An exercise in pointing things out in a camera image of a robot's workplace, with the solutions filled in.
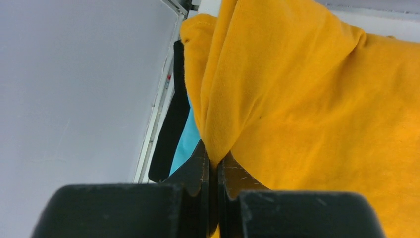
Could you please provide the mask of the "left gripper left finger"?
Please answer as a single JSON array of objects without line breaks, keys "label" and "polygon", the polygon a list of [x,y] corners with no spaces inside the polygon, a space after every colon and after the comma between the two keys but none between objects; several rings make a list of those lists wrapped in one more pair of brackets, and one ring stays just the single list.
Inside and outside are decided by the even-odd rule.
[{"label": "left gripper left finger", "polygon": [[58,189],[34,238],[207,238],[209,160],[193,155],[159,183],[75,184]]}]

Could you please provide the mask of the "folded black t shirt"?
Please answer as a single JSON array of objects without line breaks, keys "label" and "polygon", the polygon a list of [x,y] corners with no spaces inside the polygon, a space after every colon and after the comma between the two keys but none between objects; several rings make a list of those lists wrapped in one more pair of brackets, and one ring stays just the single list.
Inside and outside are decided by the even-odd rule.
[{"label": "folded black t shirt", "polygon": [[184,45],[178,40],[174,43],[173,49],[174,63],[171,82],[174,83],[174,93],[158,135],[148,173],[149,179],[153,182],[161,182],[169,177],[176,148],[190,111],[185,85]]}]

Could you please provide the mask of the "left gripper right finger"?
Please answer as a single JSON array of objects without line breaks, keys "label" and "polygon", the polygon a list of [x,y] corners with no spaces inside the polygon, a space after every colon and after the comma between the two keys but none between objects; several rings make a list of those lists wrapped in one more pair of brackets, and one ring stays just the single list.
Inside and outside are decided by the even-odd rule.
[{"label": "left gripper right finger", "polygon": [[274,191],[231,154],[217,167],[222,238],[383,238],[378,217],[351,192]]}]

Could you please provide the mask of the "orange t shirt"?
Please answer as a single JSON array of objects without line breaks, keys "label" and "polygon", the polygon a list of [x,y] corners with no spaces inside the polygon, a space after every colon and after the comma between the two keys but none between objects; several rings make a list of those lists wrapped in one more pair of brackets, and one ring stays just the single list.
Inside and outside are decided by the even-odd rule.
[{"label": "orange t shirt", "polygon": [[420,235],[420,46],[313,0],[224,0],[183,22],[185,81],[216,167],[270,189],[352,191],[389,238]]}]

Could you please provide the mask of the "folded teal t shirt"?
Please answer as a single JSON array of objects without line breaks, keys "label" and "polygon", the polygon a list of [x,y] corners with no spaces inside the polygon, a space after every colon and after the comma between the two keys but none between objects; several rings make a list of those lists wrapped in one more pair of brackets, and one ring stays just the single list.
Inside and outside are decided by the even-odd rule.
[{"label": "folded teal t shirt", "polygon": [[190,110],[188,117],[182,131],[180,140],[175,150],[173,162],[170,168],[169,175],[172,175],[178,168],[180,168],[193,154],[199,140],[201,139],[192,107],[192,102],[188,97]]}]

